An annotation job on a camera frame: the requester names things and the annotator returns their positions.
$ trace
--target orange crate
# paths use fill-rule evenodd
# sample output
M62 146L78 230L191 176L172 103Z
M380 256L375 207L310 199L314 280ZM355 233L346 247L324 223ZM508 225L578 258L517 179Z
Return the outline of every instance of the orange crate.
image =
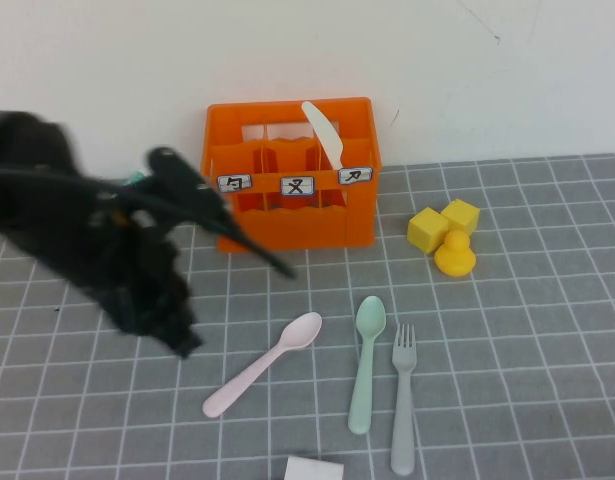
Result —
M371 102L312 103L338 124L343 170L332 170L315 135L269 138L282 127L308 125L302 101L291 101L209 107L201 172L231 201L245 232L266 248L372 245L382 163ZM252 130L259 138L246 138ZM218 248L243 250L226 238Z

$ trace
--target yellow toy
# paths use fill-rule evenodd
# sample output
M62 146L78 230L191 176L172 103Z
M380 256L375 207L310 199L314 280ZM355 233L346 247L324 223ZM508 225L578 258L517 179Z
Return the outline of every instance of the yellow toy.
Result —
M449 220L428 207L409 221L407 241L423 252L431 253L443 243L448 231Z
M451 230L445 235L445 243L436 250L434 261L441 272L462 277L476 266L476 255L469 248L469 235L463 230Z
M440 213L449 220L450 230L462 230L471 235L478 225L480 210L462 200L454 200Z

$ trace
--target gray fork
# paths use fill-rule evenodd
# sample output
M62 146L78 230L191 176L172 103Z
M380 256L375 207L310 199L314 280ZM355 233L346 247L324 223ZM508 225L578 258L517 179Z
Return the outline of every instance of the gray fork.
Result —
M416 466L414 424L411 409L411 372L416 367L416 337L413 325L398 325L391 358L398 370L396 416L391 441L391 468L398 475L409 475Z

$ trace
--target yellow cube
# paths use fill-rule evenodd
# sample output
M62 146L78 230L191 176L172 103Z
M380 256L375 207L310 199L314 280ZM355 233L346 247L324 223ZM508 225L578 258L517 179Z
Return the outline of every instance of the yellow cube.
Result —
M467 235L471 235L478 225L480 209L457 199L447 205L440 213L449 220L450 230L462 230L467 232Z
M440 213L425 208L409 221L407 241L425 253L436 250L449 231L449 220Z

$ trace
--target pink spoon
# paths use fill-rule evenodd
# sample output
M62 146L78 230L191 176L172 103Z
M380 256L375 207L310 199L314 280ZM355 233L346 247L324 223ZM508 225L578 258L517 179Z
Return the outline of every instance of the pink spoon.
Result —
M280 340L271 350L252 363L229 382L216 390L203 403L203 412L218 417L240 397L249 386L283 353L304 348L314 341L323 319L316 312L306 313L285 327Z

